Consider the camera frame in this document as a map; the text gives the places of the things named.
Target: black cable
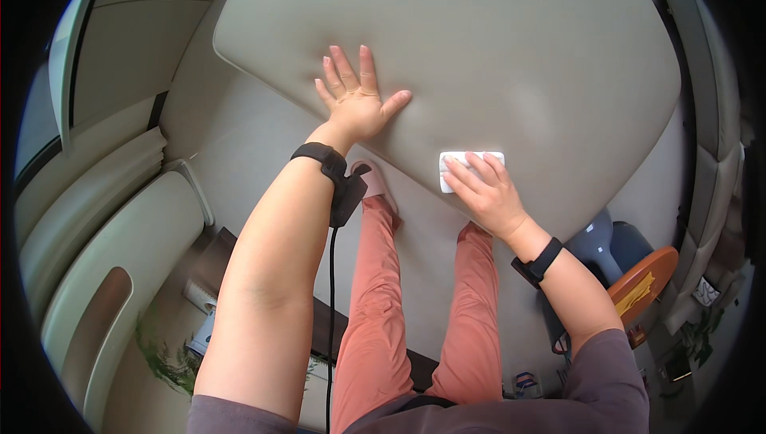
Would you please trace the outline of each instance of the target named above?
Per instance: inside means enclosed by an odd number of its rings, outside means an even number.
[[[330,434],[330,393],[332,391],[332,333],[335,331],[335,237],[338,227],[332,229],[330,238],[330,335],[327,340],[327,401],[325,403],[325,423]]]

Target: leg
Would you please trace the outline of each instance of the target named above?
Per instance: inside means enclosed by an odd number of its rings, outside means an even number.
[[[450,324],[432,379],[426,394],[458,404],[503,398],[492,236],[473,223],[457,237]]]
[[[380,196],[363,199],[361,206],[349,326],[340,344],[332,394],[333,433],[413,392],[394,247],[400,220]]]

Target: hand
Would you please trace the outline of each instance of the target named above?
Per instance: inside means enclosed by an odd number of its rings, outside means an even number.
[[[351,147],[354,143],[363,142],[380,132],[391,116],[410,101],[412,94],[402,90],[390,97],[386,103],[381,102],[369,47],[359,47],[361,83],[357,81],[349,60],[339,46],[330,46],[330,53],[332,59],[324,57],[324,66],[332,94],[320,79],[316,79],[316,91],[330,109],[330,120],[327,124],[332,127],[331,131],[345,137],[345,142]]]
[[[484,181],[454,158],[447,157],[444,161],[450,169],[444,174],[446,184],[455,190],[484,228],[510,245],[513,234],[530,218],[500,160],[489,153],[484,153],[482,160],[474,152],[466,152],[466,161]]]

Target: pink shoe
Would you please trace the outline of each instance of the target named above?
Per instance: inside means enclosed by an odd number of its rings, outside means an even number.
[[[354,170],[362,164],[366,164],[370,168],[370,171],[361,176],[361,179],[367,183],[367,193],[365,193],[365,198],[383,195],[383,198],[388,202],[388,205],[391,206],[391,210],[395,214],[398,214],[399,211],[396,207],[394,197],[392,197],[391,192],[388,191],[388,187],[383,180],[383,173],[380,168],[378,168],[378,165],[369,160],[357,160],[351,165],[351,172],[353,173]]]

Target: white sponge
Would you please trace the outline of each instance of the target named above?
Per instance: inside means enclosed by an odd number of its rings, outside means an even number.
[[[491,153],[497,157],[498,160],[500,160],[500,163],[505,166],[505,155],[500,152],[474,152],[476,156],[479,158],[482,158],[484,156],[484,153]],[[449,171],[449,168],[446,167],[446,163],[444,162],[445,156],[451,156],[457,161],[460,161],[460,164],[468,168],[468,171],[475,174],[477,177],[479,177],[480,180],[483,180],[482,176],[479,174],[478,171],[475,170],[474,167],[471,166],[470,163],[466,161],[466,152],[441,152],[439,154],[439,184],[441,185],[441,192],[442,193],[455,193],[455,191],[450,188],[450,185],[446,184],[446,181],[444,181],[444,173],[446,171]]]

